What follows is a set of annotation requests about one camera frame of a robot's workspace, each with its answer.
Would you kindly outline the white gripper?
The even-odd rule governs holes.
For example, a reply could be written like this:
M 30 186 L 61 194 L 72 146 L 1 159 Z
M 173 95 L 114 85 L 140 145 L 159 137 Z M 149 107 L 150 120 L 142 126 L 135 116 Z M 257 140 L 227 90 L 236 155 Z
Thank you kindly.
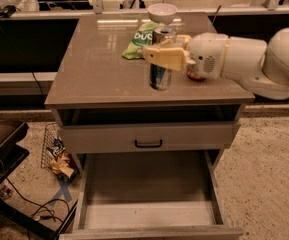
M 205 79 L 220 77 L 225 60 L 229 37 L 225 34 L 202 33 L 195 37 L 177 35 L 166 39 L 158 46 L 143 49 L 144 59 L 153 64 L 173 71 L 186 67 Z

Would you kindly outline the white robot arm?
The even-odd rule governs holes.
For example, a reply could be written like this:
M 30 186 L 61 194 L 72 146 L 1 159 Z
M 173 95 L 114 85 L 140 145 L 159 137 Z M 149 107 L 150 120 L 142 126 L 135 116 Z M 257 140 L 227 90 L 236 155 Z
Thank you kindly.
M 245 90 L 274 100 L 289 98 L 289 28 L 270 41 L 202 33 L 147 46 L 143 57 L 173 71 L 191 68 L 206 79 L 229 79 Z

